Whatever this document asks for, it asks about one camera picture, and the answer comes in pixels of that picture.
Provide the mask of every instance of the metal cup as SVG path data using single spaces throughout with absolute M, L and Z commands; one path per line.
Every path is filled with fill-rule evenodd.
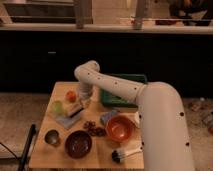
M 60 144 L 59 132 L 55 129 L 49 130 L 46 133 L 44 140 L 47 144 L 53 145 L 54 147 L 59 146 Z

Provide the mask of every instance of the bowl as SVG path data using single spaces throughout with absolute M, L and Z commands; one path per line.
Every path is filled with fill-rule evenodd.
M 49 130 L 44 137 L 46 143 L 58 146 L 60 144 L 59 132 L 55 129 Z
M 92 139 L 90 135 L 78 130 L 71 133 L 65 142 L 65 149 L 68 155 L 72 158 L 82 158 L 90 152 L 92 147 Z
M 110 139 L 116 142 L 124 142 L 132 136 L 135 125 L 126 116 L 117 115 L 108 120 L 105 129 Z

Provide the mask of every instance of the dark brown bowl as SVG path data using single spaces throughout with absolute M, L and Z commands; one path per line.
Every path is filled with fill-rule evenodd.
M 66 142 L 65 148 L 68 155 L 72 158 L 82 158 L 90 152 L 92 139 L 90 135 L 82 130 L 71 133 Z

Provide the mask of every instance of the apple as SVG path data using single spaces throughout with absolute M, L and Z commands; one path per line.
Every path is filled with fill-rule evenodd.
M 74 103 L 76 101 L 76 98 L 77 98 L 77 96 L 76 96 L 76 93 L 74 91 L 70 90 L 66 93 L 66 99 L 69 102 Z

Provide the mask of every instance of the orange bowl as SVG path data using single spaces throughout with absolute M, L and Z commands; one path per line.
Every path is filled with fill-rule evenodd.
M 129 140 L 134 132 L 135 125 L 126 116 L 118 115 L 110 118 L 106 124 L 106 133 L 116 142 Z

